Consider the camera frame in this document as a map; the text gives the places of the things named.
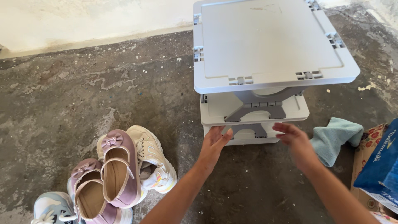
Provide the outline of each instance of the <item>floor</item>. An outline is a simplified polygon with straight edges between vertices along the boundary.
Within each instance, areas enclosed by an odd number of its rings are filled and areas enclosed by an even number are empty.
[[[295,122],[312,135],[331,117],[365,129],[398,114],[398,42],[360,5],[326,11],[361,68],[349,84],[313,86],[310,116]],[[192,31],[0,61],[0,219],[29,223],[36,198],[66,191],[72,168],[96,158],[112,129],[154,132],[182,177],[203,139],[193,90]],[[330,169],[349,186],[354,149],[344,145]],[[163,197],[134,207],[138,223]],[[281,143],[225,147],[182,223],[333,223]]]

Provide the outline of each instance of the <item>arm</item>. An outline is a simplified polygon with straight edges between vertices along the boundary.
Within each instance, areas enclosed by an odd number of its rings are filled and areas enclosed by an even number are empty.
[[[222,148],[232,138],[225,126],[215,126],[205,136],[199,159],[175,187],[145,216],[141,224],[180,223],[203,183],[213,171]]]
[[[305,132],[286,123],[275,123],[273,129],[285,133],[276,137],[290,147],[297,168],[310,180],[336,223],[379,223],[343,183],[323,166]]]

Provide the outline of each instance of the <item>blue sneaker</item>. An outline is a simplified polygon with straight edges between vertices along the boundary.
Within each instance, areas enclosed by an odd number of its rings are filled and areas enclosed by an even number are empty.
[[[31,224],[77,224],[72,200],[63,192],[48,192],[40,195],[33,209]]]

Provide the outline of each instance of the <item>light blue towel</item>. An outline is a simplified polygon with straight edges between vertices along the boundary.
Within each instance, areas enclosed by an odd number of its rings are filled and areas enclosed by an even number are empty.
[[[331,118],[328,126],[314,128],[314,137],[310,140],[319,160],[332,167],[340,152],[340,146],[349,142],[357,147],[363,133],[362,125],[350,121]]]

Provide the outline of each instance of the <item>shoe insole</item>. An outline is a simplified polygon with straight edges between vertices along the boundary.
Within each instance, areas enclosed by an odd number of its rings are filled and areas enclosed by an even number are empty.
[[[86,184],[78,197],[80,209],[85,218],[96,217],[105,203],[105,199],[102,197],[102,184],[98,182]]]
[[[106,153],[106,160],[112,158],[121,158],[126,161],[127,152],[121,148],[113,148]],[[127,176],[126,165],[120,161],[111,161],[106,164],[105,185],[106,194],[110,200],[113,200],[121,190]]]

